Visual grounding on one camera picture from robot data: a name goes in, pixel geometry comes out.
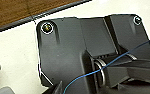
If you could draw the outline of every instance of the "blue wire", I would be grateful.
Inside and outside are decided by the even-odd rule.
[[[150,43],[150,40],[147,41],[147,42],[144,42],[144,43],[142,43],[142,44],[140,44],[140,45],[138,45],[138,46],[136,46],[135,48],[129,50],[129,51],[126,52],[126,53],[123,53],[122,55],[118,56],[117,58],[115,58],[114,60],[112,60],[110,63],[108,63],[106,66],[102,67],[101,69],[96,70],[96,71],[93,71],[93,72],[91,72],[91,73],[88,73],[88,74],[85,74],[85,75],[82,75],[82,76],[79,76],[79,77],[75,78],[73,81],[71,81],[71,82],[66,86],[66,88],[64,89],[63,94],[66,93],[67,88],[68,88],[72,83],[74,83],[76,80],[78,80],[78,79],[80,79],[80,78],[83,78],[83,77],[86,77],[86,76],[89,76],[89,75],[92,75],[92,74],[95,74],[95,73],[97,73],[97,72],[103,70],[104,68],[106,68],[106,67],[108,67],[109,65],[111,65],[112,63],[114,63],[116,60],[120,59],[121,57],[123,57],[123,56],[129,54],[130,52],[136,50],[137,48],[139,48],[139,47],[141,47],[141,46],[143,46],[143,45],[145,45],[145,44],[147,44],[147,43]]]

